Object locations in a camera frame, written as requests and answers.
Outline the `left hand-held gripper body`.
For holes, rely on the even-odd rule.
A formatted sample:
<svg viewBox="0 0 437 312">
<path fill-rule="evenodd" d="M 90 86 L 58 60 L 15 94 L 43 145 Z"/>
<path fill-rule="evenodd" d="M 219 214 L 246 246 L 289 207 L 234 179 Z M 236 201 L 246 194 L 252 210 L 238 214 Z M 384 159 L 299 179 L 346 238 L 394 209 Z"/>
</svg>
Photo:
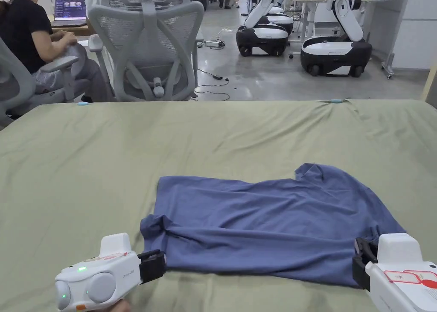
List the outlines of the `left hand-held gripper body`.
<svg viewBox="0 0 437 312">
<path fill-rule="evenodd" d="M 137 254 L 127 233 L 102 238 L 99 255 L 63 269 L 55 277 L 58 310 L 100 310 L 141 284 L 161 278 L 166 255 L 157 249 Z"/>
</svg>

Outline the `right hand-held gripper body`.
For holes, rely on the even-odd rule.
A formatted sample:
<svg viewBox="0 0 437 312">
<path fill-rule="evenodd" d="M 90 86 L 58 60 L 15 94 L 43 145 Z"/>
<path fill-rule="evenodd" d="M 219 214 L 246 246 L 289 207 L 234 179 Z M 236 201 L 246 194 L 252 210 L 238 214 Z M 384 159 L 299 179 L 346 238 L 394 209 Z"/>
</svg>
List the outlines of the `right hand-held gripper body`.
<svg viewBox="0 0 437 312">
<path fill-rule="evenodd" d="M 352 272 L 380 312 L 437 310 L 437 266 L 406 233 L 383 234 L 377 243 L 356 238 Z"/>
</svg>

